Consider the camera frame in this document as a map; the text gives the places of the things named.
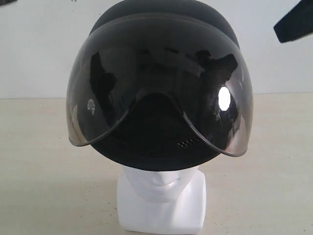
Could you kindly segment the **white mannequin head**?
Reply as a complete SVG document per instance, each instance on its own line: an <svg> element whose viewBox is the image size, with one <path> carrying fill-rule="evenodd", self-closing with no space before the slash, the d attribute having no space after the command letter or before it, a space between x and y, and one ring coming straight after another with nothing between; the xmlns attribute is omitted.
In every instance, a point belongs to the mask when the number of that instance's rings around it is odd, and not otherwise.
<svg viewBox="0 0 313 235"><path fill-rule="evenodd" d="M197 166L177 171L125 166L117 182L117 211L126 231L198 234L206 213L205 175Z"/></svg>

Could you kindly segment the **black helmet with tinted visor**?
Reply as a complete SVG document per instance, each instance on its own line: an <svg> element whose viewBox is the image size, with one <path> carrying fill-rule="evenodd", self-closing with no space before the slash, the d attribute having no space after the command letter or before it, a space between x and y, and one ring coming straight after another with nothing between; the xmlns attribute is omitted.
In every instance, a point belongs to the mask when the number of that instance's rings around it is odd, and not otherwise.
<svg viewBox="0 0 313 235"><path fill-rule="evenodd" d="M123 0L79 49L66 117L71 144L141 170L242 156L253 91L236 34L197 0Z"/></svg>

